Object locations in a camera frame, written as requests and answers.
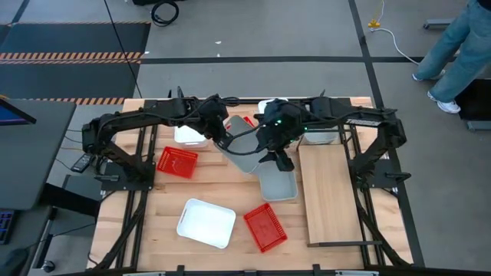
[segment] white plastic tray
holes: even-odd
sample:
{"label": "white plastic tray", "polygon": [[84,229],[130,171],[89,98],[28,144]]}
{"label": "white plastic tray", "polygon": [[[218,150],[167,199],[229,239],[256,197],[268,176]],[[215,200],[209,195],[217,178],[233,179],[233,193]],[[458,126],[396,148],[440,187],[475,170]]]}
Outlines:
{"label": "white plastic tray", "polygon": [[177,234],[223,249],[229,245],[236,213],[227,208],[190,199],[177,224]]}

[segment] red basket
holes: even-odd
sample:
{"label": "red basket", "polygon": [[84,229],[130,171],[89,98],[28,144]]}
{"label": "red basket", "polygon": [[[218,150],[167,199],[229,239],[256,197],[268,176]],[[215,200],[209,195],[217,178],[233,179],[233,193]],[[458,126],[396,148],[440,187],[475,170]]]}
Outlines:
{"label": "red basket", "polygon": [[245,214],[244,220],[261,253],[274,248],[287,239],[285,231],[283,231],[283,227],[279,224],[269,203]]}

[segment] leg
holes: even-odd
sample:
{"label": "leg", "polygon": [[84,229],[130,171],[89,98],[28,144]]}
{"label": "leg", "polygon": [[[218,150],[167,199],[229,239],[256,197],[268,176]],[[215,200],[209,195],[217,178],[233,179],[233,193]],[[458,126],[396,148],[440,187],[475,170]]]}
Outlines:
{"label": "leg", "polygon": [[450,103],[491,62],[491,11],[474,3],[470,10],[470,33],[448,72],[430,90],[442,103]]}
{"label": "leg", "polygon": [[460,45],[466,40],[469,32],[469,5],[467,5],[421,61],[414,77],[418,80],[428,80],[438,76],[448,60],[451,59]]}

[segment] wooden plank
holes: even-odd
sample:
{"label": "wooden plank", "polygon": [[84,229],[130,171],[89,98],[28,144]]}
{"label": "wooden plank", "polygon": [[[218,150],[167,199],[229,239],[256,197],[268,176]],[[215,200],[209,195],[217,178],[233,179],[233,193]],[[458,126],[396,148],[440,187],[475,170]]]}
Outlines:
{"label": "wooden plank", "polygon": [[300,146],[309,241],[361,241],[342,145]]}

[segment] gray plastic tray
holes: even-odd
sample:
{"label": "gray plastic tray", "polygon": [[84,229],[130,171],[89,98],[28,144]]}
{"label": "gray plastic tray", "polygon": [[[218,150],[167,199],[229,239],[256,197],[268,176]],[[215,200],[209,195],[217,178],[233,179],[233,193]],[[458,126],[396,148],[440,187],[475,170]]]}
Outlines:
{"label": "gray plastic tray", "polygon": [[261,163],[253,173],[259,177],[262,198],[265,201],[275,202],[297,197],[295,172],[280,172],[275,161]]}
{"label": "gray plastic tray", "polygon": [[[236,135],[252,129],[252,127],[239,116],[231,117],[227,125],[230,134]],[[235,139],[229,146],[229,150],[237,153],[246,153],[257,148],[259,142],[255,132]],[[244,173],[252,173],[259,177],[261,183],[262,198],[267,202],[294,199],[298,195],[298,187],[295,172],[280,172],[276,162],[268,161],[259,163],[259,160],[268,152],[266,149],[260,153],[248,156],[237,156],[220,149],[230,161],[232,161]]]}

